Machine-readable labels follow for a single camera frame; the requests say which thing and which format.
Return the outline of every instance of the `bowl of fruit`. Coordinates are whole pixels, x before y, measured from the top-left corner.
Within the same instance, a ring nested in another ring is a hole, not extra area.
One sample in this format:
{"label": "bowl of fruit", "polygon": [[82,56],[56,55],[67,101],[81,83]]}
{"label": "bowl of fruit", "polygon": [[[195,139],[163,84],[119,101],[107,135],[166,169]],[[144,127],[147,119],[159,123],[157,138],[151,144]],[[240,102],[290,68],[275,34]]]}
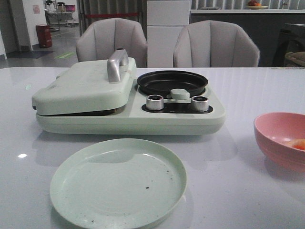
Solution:
{"label": "bowl of fruit", "polygon": [[254,121],[254,134],[269,159],[290,170],[305,172],[305,114],[262,114]]}
{"label": "bowl of fruit", "polygon": [[247,8],[252,9],[252,10],[260,10],[260,9],[266,9],[268,6],[262,6],[261,3],[259,3],[256,0],[250,0],[247,5]]}

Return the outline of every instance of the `white cabinet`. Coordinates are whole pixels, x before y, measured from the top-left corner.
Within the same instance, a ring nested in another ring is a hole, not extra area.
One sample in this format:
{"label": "white cabinet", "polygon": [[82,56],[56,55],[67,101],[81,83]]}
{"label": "white cabinet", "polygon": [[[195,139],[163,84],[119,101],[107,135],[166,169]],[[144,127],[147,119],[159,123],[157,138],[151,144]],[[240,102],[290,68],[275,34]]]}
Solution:
{"label": "white cabinet", "polygon": [[147,1],[147,65],[149,68],[173,66],[173,50],[179,33],[189,23],[189,0]]}

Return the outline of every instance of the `green plate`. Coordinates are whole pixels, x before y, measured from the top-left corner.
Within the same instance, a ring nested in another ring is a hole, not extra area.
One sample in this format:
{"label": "green plate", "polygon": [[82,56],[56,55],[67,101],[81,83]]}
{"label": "green plate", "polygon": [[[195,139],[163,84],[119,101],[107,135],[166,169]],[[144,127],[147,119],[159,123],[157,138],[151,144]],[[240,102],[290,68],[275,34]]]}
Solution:
{"label": "green plate", "polygon": [[80,227],[149,228],[171,213],[186,183],[182,161],[168,148],[114,139],[64,161],[52,178],[50,195],[55,209]]}

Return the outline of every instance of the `red trash can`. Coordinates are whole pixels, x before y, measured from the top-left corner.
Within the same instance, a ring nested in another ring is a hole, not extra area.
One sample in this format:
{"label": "red trash can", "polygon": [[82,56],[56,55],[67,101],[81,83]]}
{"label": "red trash can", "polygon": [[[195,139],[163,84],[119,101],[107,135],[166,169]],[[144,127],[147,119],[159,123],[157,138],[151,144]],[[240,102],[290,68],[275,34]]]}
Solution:
{"label": "red trash can", "polygon": [[49,25],[36,25],[39,47],[49,48],[52,46],[51,32]]}

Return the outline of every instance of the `nonstick pan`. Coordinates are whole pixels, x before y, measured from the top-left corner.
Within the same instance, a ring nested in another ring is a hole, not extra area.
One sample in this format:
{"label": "nonstick pan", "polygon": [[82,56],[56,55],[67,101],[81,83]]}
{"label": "nonstick pan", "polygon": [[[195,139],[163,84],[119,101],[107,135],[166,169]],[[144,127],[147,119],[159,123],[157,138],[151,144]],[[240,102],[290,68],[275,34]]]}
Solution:
{"label": "nonstick pan", "polygon": [[147,95],[158,94],[166,98],[172,89],[181,88],[187,90],[190,97],[193,97],[204,92],[208,80],[196,73],[165,70],[141,75],[137,83],[140,90]]}

